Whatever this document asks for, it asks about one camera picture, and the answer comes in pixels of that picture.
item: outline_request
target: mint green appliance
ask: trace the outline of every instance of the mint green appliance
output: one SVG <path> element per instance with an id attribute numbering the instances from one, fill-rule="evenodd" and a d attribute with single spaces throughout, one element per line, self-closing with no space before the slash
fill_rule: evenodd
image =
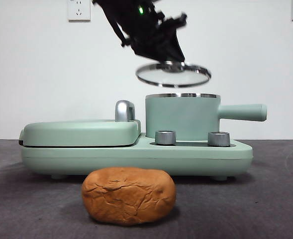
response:
<path id="1" fill-rule="evenodd" d="M 21 131 L 19 144 L 24 165 L 54 179 L 127 166 L 226 180 L 247 171 L 253 150 L 219 132 L 219 119 L 266 117 L 265 105 L 221 106 L 217 95 L 151 95 L 146 133 L 134 104 L 119 101 L 114 120 L 32 123 Z"/>

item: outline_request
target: brown bread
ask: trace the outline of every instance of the brown bread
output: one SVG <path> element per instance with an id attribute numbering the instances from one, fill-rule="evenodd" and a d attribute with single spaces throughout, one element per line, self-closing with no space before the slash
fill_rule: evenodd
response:
<path id="1" fill-rule="evenodd" d="M 124 226 L 166 216 L 175 198 L 175 184 L 162 170 L 104 168 L 89 174 L 82 184 L 88 213 L 97 221 Z"/>

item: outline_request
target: floor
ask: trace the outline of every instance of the floor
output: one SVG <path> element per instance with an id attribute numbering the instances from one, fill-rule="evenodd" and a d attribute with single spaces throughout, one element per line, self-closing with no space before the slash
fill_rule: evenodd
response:
<path id="1" fill-rule="evenodd" d="M 173 177 L 174 209 L 133 227 L 91 219 L 85 176 L 52 180 L 24 167 L 17 140 L 0 140 L 0 239 L 293 238 L 293 140 L 241 140 L 254 148 L 248 172 L 226 182 Z"/>

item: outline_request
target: lid handle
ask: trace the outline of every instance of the lid handle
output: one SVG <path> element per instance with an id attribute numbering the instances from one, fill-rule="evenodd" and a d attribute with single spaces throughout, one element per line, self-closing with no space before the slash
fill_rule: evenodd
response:
<path id="1" fill-rule="evenodd" d="M 135 107 L 130 101 L 118 101 L 115 105 L 115 122 L 135 120 Z"/>

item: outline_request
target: mint green pot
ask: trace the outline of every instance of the mint green pot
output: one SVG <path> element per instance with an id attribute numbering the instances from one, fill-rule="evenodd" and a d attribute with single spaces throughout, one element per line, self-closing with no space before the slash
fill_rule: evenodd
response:
<path id="1" fill-rule="evenodd" d="M 262 104 L 221 106 L 212 94 L 158 94 L 146 97 L 146 136 L 155 138 L 159 130 L 174 130 L 177 140 L 207 140 L 219 131 L 220 119 L 265 121 Z"/>

